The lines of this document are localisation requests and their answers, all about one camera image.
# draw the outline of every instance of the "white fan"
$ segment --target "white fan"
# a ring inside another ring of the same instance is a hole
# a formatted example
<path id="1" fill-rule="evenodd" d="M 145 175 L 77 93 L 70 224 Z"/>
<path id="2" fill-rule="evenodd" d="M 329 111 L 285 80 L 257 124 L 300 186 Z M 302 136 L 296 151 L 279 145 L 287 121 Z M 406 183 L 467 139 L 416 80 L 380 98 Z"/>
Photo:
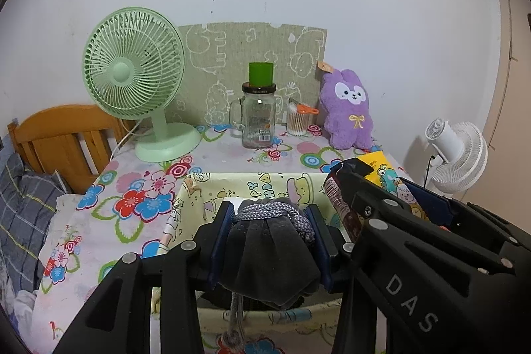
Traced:
<path id="1" fill-rule="evenodd" d="M 487 164 L 487 142 L 477 126 L 470 122 L 450 126 L 437 118 L 426 128 L 426 138 L 442 158 L 432 174 L 437 189 L 455 193 L 477 182 Z"/>

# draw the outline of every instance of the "wooden bed frame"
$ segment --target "wooden bed frame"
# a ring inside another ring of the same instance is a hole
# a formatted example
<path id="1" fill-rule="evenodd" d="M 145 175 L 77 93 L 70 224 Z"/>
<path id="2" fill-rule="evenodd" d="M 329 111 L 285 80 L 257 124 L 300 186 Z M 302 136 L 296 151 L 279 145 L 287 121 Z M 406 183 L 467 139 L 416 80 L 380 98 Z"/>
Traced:
<path id="1" fill-rule="evenodd" d="M 119 119 L 97 106 L 82 105 L 47 108 L 20 125 L 10 123 L 7 129 L 14 149 L 34 171 L 52 174 L 58 170 L 75 193 L 83 194 L 98 175 L 92 173 L 80 139 L 84 139 L 101 173 L 111 157 L 104 131 L 112 130 L 117 143 L 127 133 Z"/>

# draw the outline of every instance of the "yellow snack package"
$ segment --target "yellow snack package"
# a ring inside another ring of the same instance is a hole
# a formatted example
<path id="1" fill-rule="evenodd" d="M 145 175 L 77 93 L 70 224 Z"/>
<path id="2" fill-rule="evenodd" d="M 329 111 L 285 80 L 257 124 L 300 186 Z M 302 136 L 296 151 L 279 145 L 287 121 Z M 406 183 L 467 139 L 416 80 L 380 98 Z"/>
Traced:
<path id="1" fill-rule="evenodd" d="M 429 221 L 426 212 L 422 210 L 407 185 L 400 180 L 394 167 L 389 163 L 382 151 L 360 155 L 358 158 L 374 169 L 371 174 L 365 176 L 369 182 L 377 184 L 387 192 L 392 193 L 392 195 L 396 195 L 411 206 L 413 215 Z"/>

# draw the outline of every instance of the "beige door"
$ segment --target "beige door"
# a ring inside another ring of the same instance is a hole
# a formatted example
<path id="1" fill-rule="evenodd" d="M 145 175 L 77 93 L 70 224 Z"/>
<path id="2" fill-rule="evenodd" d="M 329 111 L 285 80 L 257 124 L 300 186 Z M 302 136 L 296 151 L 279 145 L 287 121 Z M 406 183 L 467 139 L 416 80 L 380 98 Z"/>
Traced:
<path id="1" fill-rule="evenodd" d="M 531 31 L 529 0 L 500 0 L 502 55 L 484 129 L 489 158 L 462 201 L 497 213 L 531 232 Z"/>

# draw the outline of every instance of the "floral tablecloth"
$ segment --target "floral tablecloth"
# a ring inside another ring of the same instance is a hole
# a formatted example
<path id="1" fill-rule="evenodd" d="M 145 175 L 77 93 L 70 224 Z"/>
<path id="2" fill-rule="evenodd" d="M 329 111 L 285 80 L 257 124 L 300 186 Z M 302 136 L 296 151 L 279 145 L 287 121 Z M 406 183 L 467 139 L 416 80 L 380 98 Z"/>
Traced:
<path id="1" fill-rule="evenodd" d="M 125 145 L 88 189 L 44 271 L 31 326 L 29 348 L 33 353 L 53 351 L 64 330 L 116 260 L 131 251 L 142 257 L 156 254 L 173 201 L 186 175 L 195 174 L 200 178 L 209 172 L 326 173 L 343 159 L 380 150 L 374 142 L 370 150 L 337 151 L 329 146 L 317 126 L 311 126 L 305 137 L 289 136 L 285 127 L 277 126 L 272 147 L 261 150 L 242 147 L 239 132 L 227 125 L 198 126 L 197 130 L 202 136 L 201 143 L 175 161 L 146 163 L 135 157 L 131 144 Z M 405 175 L 395 160 L 386 156 L 399 174 Z M 302 191 L 300 195 L 307 190 L 304 181 L 304 176 L 294 179 L 294 187 Z M 267 196 L 267 190 L 251 186 L 249 189 L 251 197 Z M 205 203 L 204 211 L 214 211 L 207 207 L 233 195 L 230 189 L 218 191 L 208 201 L 210 204 Z M 334 333 L 333 327 L 324 327 L 308 332 L 265 334 L 250 342 L 244 353 L 326 353 L 330 352 Z M 156 339 L 153 339 L 152 352 L 158 351 Z M 205 352 L 228 354 L 216 334 L 205 334 L 203 343 Z"/>

